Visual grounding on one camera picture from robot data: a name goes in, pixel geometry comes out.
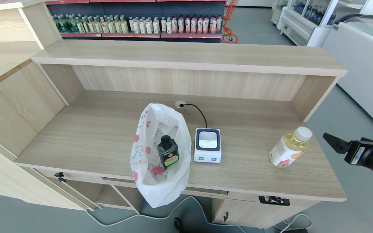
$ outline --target drawer handle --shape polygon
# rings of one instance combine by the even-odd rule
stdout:
[[[67,180],[63,178],[64,174],[62,172],[56,173],[54,174],[54,176],[57,177],[60,182],[64,182],[64,183],[67,182]]]
[[[224,215],[224,222],[227,221],[227,218],[228,218],[228,212],[226,212]]]
[[[279,196],[259,196],[259,200],[263,204],[269,204],[269,205],[283,205],[283,206],[289,206],[290,200],[286,198],[281,198]]]

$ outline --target white bottle cap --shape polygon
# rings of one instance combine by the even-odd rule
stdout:
[[[313,136],[313,133],[310,129],[302,126],[294,131],[294,136],[297,140],[307,141]]]

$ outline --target electrical cable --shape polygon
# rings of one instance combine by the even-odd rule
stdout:
[[[185,107],[186,105],[194,106],[195,108],[198,109],[199,112],[201,112],[201,115],[202,115],[202,117],[204,118],[204,121],[205,121],[205,128],[208,128],[208,125],[207,125],[207,119],[205,118],[204,113],[202,113],[201,109],[199,109],[196,105],[193,105],[193,104],[180,104],[179,106],[180,106],[181,108],[183,108],[183,107]]]
[[[129,219],[131,219],[131,218],[134,218],[134,217],[137,217],[137,216],[141,216],[141,217],[145,217],[145,218],[152,218],[152,219],[157,219],[157,220],[161,220],[161,219],[167,219],[167,218],[169,218],[172,214],[173,214],[173,212],[183,203],[183,202],[185,202],[188,198],[192,198],[192,199],[194,199],[197,203],[198,203],[198,205],[199,205],[199,207],[201,208],[201,211],[202,211],[202,214],[203,214],[203,216],[204,216],[204,219],[205,219],[205,221],[206,221],[206,223],[207,224],[210,224],[210,225],[213,225],[213,226],[219,226],[219,227],[238,227],[242,232],[244,232],[244,233],[246,233],[240,226],[238,226],[238,225],[221,225],[221,224],[213,224],[213,223],[210,223],[208,220],[207,220],[207,218],[205,217],[205,214],[204,214],[204,209],[202,208],[202,206],[201,206],[201,204],[200,204],[200,202],[198,202],[198,200],[197,199],[195,199],[195,197],[193,197],[193,196],[187,196],[185,199],[183,199],[178,205],[176,205],[175,206],[175,208],[171,211],[171,213],[168,215],[168,216],[166,216],[166,217],[162,217],[162,218],[159,218],[159,217],[153,217],[153,216],[148,216],[148,215],[143,215],[143,214],[135,214],[135,215],[133,215],[133,216],[130,216],[130,217],[128,217],[128,218],[125,218],[125,219],[123,219],[123,220],[120,220],[120,221],[118,221],[118,222],[115,222],[115,223],[112,223],[112,224],[104,224],[104,223],[102,223],[102,222],[100,222],[96,217],[94,217],[92,214],[90,214],[90,212],[88,211],[88,210],[86,210],[86,213],[91,217],[91,218],[93,218],[98,224],[100,224],[100,225],[102,225],[102,226],[104,226],[104,227],[111,227],[111,226],[114,226],[114,225],[116,225],[116,224],[119,224],[119,223],[122,223],[122,222],[124,222],[124,221],[127,221],[127,220],[129,220]]]
[[[277,228],[278,230],[280,230],[280,233],[283,233],[283,232],[285,232],[286,230],[302,230],[302,229],[309,229],[310,227],[313,226],[313,221],[312,221],[311,218],[309,218],[309,221],[311,222],[311,224],[310,224],[308,227],[303,227],[303,228],[291,228],[291,229],[289,229],[290,225],[292,225],[292,224],[294,223],[294,221],[296,220],[296,218],[299,217],[299,216],[305,216],[306,218],[309,218],[309,216],[307,216],[307,215],[305,215],[305,214],[298,214],[298,215],[296,215],[296,216],[293,218],[293,220],[292,220],[291,222],[290,222],[288,219],[283,220],[283,222],[284,222],[285,224],[287,224],[287,226],[286,226],[285,228],[281,229],[281,228],[277,227],[276,225],[274,225],[274,227]]]

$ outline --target black cable on floor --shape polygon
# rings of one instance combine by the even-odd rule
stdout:
[[[208,125],[207,125],[207,119],[205,118],[204,113],[202,113],[201,109],[199,109],[196,105],[193,105],[193,104],[180,104],[179,106],[180,106],[181,108],[183,108],[183,107],[186,106],[186,105],[194,106],[195,108],[198,109],[199,112],[201,112],[201,115],[202,115],[202,117],[204,118],[204,121],[205,121],[205,128],[208,128]]]

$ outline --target plastic bag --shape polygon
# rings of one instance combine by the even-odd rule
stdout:
[[[164,170],[156,146],[163,135],[175,139],[179,160]],[[188,184],[191,136],[184,117],[162,104],[149,104],[142,112],[130,155],[136,186],[152,208],[179,197]]]

